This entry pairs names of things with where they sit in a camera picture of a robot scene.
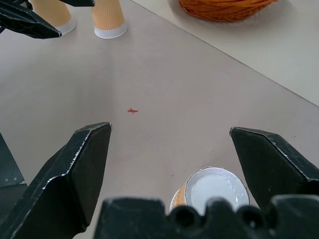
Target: orange woven basket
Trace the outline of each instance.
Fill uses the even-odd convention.
[[[211,21],[243,20],[276,0],[179,0],[191,16]]]

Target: beige table surface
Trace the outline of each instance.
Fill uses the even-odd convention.
[[[129,26],[95,36],[89,9],[72,33],[35,40],[0,35],[0,132],[27,183],[72,133],[113,124],[102,200],[162,198],[168,207],[193,171],[227,168],[243,178],[232,126],[283,136],[319,166],[319,110],[273,81],[131,1]],[[139,112],[132,115],[127,110]]]

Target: paper cup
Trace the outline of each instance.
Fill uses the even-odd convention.
[[[91,11],[94,32],[98,37],[111,39],[126,32],[127,26],[119,0],[95,0]]]
[[[59,0],[31,0],[33,11],[54,26],[62,35],[75,28],[75,21],[66,7]]]
[[[250,204],[245,185],[234,173],[224,168],[207,167],[190,176],[175,193],[169,210],[180,205],[188,205],[204,215],[206,202],[213,197],[226,199],[233,210]]]

